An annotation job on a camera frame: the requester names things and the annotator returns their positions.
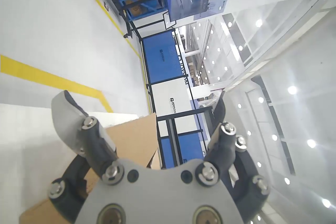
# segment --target white ceiling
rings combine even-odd
[[[260,70],[283,139],[275,128],[261,88],[247,79],[227,94],[244,128],[251,130],[249,151],[273,191],[272,207],[287,223],[333,223],[336,219],[336,10],[326,15],[284,54]],[[287,88],[298,92],[289,94]],[[272,135],[278,136],[274,141]],[[317,145],[310,148],[307,140]],[[281,140],[288,145],[295,175],[289,173]],[[287,185],[284,178],[290,180]],[[326,208],[322,199],[331,202]]]

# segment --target round ceiling light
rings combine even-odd
[[[323,206],[325,206],[326,208],[330,208],[331,206],[330,201],[327,199],[322,199],[322,203],[323,203]]]
[[[257,20],[256,23],[255,23],[256,27],[257,28],[261,27],[263,25],[262,22],[263,22],[263,20],[261,20],[261,19]]]
[[[296,86],[290,86],[287,88],[288,93],[291,95],[295,95],[297,93],[297,87]]]
[[[316,146],[315,140],[312,140],[312,139],[308,139],[307,144],[310,148],[315,148],[315,146]]]

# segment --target black metal frame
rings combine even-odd
[[[149,24],[146,24],[146,25],[143,25],[143,26],[140,26],[140,27],[136,27],[135,24],[134,24],[134,22],[128,17],[128,13],[127,13],[128,9],[130,9],[131,7],[134,7],[136,5],[139,5],[139,4],[143,3],[143,2],[146,2],[146,1],[149,1],[149,0],[140,0],[140,1],[137,1],[137,2],[133,2],[131,4],[125,4],[124,3],[124,5],[121,5],[121,3],[119,2],[119,0],[112,0],[112,2],[114,3],[116,9],[119,12],[119,15],[123,18],[123,20],[126,23],[127,33],[124,34],[124,38],[127,38],[128,36],[132,37],[132,32],[134,32],[136,34],[136,36],[138,37],[138,39],[139,39],[139,43],[141,45],[141,52],[142,52],[142,55],[144,57],[145,73],[146,73],[147,81],[148,81],[148,83],[146,84],[146,87],[147,87],[147,90],[148,90],[148,94],[150,96],[152,110],[153,110],[153,112],[156,112],[155,103],[154,103],[154,97],[153,97],[151,86],[155,85],[155,84],[159,84],[159,83],[165,82],[165,81],[170,81],[170,80],[175,80],[175,79],[180,79],[180,78],[186,78],[186,77],[188,77],[188,75],[185,74],[185,75],[181,75],[181,76],[178,76],[178,77],[174,77],[174,78],[166,79],[166,80],[161,80],[161,81],[157,81],[157,82],[151,82],[150,81],[150,76],[149,76],[149,71],[148,71],[148,63],[147,63],[147,58],[146,58],[146,52],[145,52],[145,49],[144,49],[144,39],[146,39],[148,37],[152,37],[154,35],[159,35],[159,34],[162,34],[162,33],[165,33],[165,32],[174,32],[175,38],[176,38],[175,28],[173,28],[173,26],[176,25],[176,21],[175,21],[175,24],[171,28],[167,29],[166,22],[164,20],[164,14],[168,13],[168,15],[169,15],[169,12],[165,12],[165,13],[163,13],[161,20],[158,20],[158,21],[155,21],[153,23],[149,23]],[[159,33],[155,33],[155,34],[152,34],[152,35],[147,36],[147,37],[143,37],[143,38],[141,37],[141,35],[140,35],[139,31],[138,31],[139,29],[145,28],[145,27],[149,27],[149,26],[161,23],[161,22],[164,22],[164,24],[165,24],[165,28],[166,28],[165,31],[159,32]],[[178,44],[178,42],[177,42],[177,46],[178,46],[179,52],[181,54],[181,49],[180,49],[180,45]],[[181,61],[182,61],[182,67],[183,67],[182,70],[184,70],[184,73],[186,73],[186,67],[185,67],[184,61],[183,60],[181,60]],[[204,135],[203,135],[203,130],[201,129],[201,123],[200,123],[200,120],[199,120],[198,113],[209,111],[210,114],[212,114],[212,107],[207,107],[207,108],[202,108],[202,109],[196,109],[196,104],[195,104],[194,98],[192,96],[192,91],[191,91],[191,86],[190,86],[189,80],[188,79],[186,79],[186,80],[187,80],[187,84],[188,84],[188,87],[189,87],[189,90],[190,90],[190,94],[191,94],[191,97],[192,97],[192,102],[193,102],[194,110],[185,111],[185,112],[182,112],[182,113],[176,113],[176,114],[169,115],[169,116],[161,116],[161,117],[168,117],[166,120],[168,122],[172,121],[172,123],[173,123],[173,129],[171,129],[169,127],[168,133],[170,134],[170,136],[174,136],[175,137],[175,139],[176,139],[175,142],[176,142],[176,145],[178,147],[177,148],[178,149],[177,152],[178,152],[178,156],[179,156],[178,158],[176,158],[175,152],[173,152],[173,157],[175,157],[174,158],[174,165],[175,166],[177,166],[177,160],[179,161],[180,164],[182,164],[183,161],[182,161],[181,151],[180,151],[180,148],[179,148],[180,145],[178,143],[179,139],[178,139],[178,136],[177,136],[177,131],[176,131],[176,125],[175,125],[174,118],[196,114],[197,122],[198,122],[198,126],[199,126],[200,130],[188,132],[187,134],[200,132],[202,134],[203,144],[204,144],[204,148],[206,150],[205,139],[204,139]],[[162,167],[165,168],[166,165],[165,165],[163,148],[162,148],[162,143],[161,143],[161,136],[160,136],[159,126],[158,126],[158,121],[160,121],[161,117],[158,117],[157,120],[156,120],[156,129],[157,129],[157,137],[158,137],[158,142],[159,142],[159,150],[160,150],[160,155],[161,155]]]
[[[161,80],[161,81],[156,81],[156,82],[151,82],[150,81],[147,56],[146,56],[146,51],[145,51],[145,48],[144,48],[144,39],[152,37],[152,36],[155,36],[155,35],[159,35],[159,34],[162,34],[162,33],[166,33],[166,32],[174,32],[175,38],[176,38],[176,32],[175,32],[175,29],[173,28],[173,29],[168,29],[168,30],[165,30],[163,32],[158,32],[158,33],[155,33],[155,34],[152,34],[152,35],[149,35],[149,36],[146,36],[146,37],[142,38],[140,36],[139,32],[138,32],[138,29],[141,29],[141,28],[144,28],[144,27],[148,27],[148,26],[151,26],[151,25],[155,25],[155,24],[160,23],[162,21],[164,21],[164,19],[156,21],[156,22],[153,22],[153,23],[150,23],[150,24],[147,24],[147,25],[144,25],[144,26],[140,26],[138,28],[137,27],[133,28],[134,31],[135,30],[137,31],[136,34],[137,34],[137,36],[139,38],[139,42],[140,42],[140,45],[141,45],[141,51],[142,51],[143,57],[144,57],[144,67],[145,67],[145,72],[146,72],[147,81],[148,81],[148,83],[146,84],[146,88],[147,88],[148,94],[150,96],[150,102],[151,102],[151,105],[152,105],[153,112],[156,112],[156,109],[155,109],[155,102],[154,102],[153,92],[152,92],[152,88],[151,88],[152,85],[160,84],[160,83],[165,82],[165,81],[176,80],[176,79],[188,77],[188,74],[184,74],[184,75],[180,75],[180,76],[177,76],[177,77],[173,77],[173,78],[165,79],[165,80]],[[178,45],[178,48],[179,48],[179,53],[181,54],[180,45],[178,43],[177,43],[177,45]],[[184,73],[186,73],[186,68],[185,68],[184,61],[183,60],[181,60],[181,61],[182,61],[182,67],[183,67]],[[191,86],[190,86],[190,83],[189,83],[188,79],[187,79],[187,84],[188,84],[188,87],[189,87],[189,90],[190,90],[193,106],[194,106],[195,109],[189,110],[189,111],[180,112],[180,113],[170,114],[170,115],[166,115],[166,116],[158,116],[156,118],[156,129],[157,129],[157,137],[158,137],[157,140],[158,140],[158,143],[159,143],[159,150],[160,150],[160,154],[161,154],[161,161],[162,161],[162,167],[163,168],[166,168],[166,164],[165,164],[165,159],[164,159],[164,154],[163,154],[163,148],[162,148],[162,142],[161,142],[161,140],[165,139],[165,138],[169,138],[169,140],[170,140],[170,145],[172,147],[172,155],[173,155],[174,165],[178,166],[178,162],[179,162],[179,164],[183,163],[183,159],[182,159],[182,155],[181,155],[181,150],[180,150],[180,144],[178,142],[179,141],[178,134],[177,134],[175,120],[174,120],[175,118],[179,118],[179,117],[183,117],[183,116],[196,115],[197,121],[198,121],[198,126],[199,126],[200,129],[196,130],[196,131],[190,131],[190,132],[187,132],[185,134],[194,134],[194,133],[199,133],[200,132],[201,135],[202,135],[202,140],[203,140],[204,148],[205,148],[205,150],[207,150],[206,144],[205,144],[204,135],[203,135],[203,130],[201,129],[201,123],[200,123],[198,114],[199,113],[204,113],[204,112],[209,112],[210,115],[212,115],[212,107],[210,106],[210,107],[204,107],[204,108],[196,109],[196,103],[195,103],[195,100],[193,98],[192,91],[191,91]],[[159,121],[166,121],[167,130],[168,130],[168,136],[167,137],[161,137],[160,131],[159,131],[159,125],[158,125]],[[169,121],[172,121],[173,128],[170,127]],[[176,147],[177,147],[178,158],[176,157],[175,151],[173,149],[174,148],[173,138],[172,138],[173,136],[175,137],[175,144],[176,144]]]

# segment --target ceiling light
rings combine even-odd
[[[229,32],[229,29],[228,29],[227,25],[224,24],[223,22],[221,22],[220,25],[222,26],[222,29],[223,29],[225,35],[226,35],[226,36],[229,36],[229,35],[230,35],[230,32]]]
[[[312,139],[308,139],[307,144],[310,148],[314,148],[316,146],[315,140],[312,140]]]
[[[296,94],[297,93],[297,87],[296,86],[290,86],[287,88],[289,94]]]
[[[330,208],[330,206],[331,206],[330,201],[327,200],[327,199],[322,199],[322,203],[326,208]]]
[[[234,55],[234,58],[236,59],[236,61],[239,61],[240,55],[239,55],[239,51],[238,51],[236,45],[230,44],[230,47],[231,47],[232,53]]]
[[[263,22],[263,20],[261,20],[261,19],[257,20],[256,23],[255,23],[256,27],[257,28],[261,27],[263,25],[262,22]]]

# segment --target screw head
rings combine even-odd
[[[65,189],[65,182],[54,182],[49,186],[48,196],[51,199],[56,199],[62,195]]]
[[[214,170],[208,165],[204,166],[204,168],[202,169],[202,175],[204,178],[207,179],[207,181],[212,181],[215,178]]]
[[[242,136],[240,136],[237,138],[237,144],[240,146],[244,146],[246,145],[246,140]]]
[[[118,174],[118,167],[110,165],[106,168],[105,174],[108,179],[114,178]]]
[[[269,195],[270,187],[262,175],[254,176],[252,182],[260,189],[262,195]]]
[[[236,129],[232,123],[224,123],[222,126],[222,131],[228,135],[235,135]]]

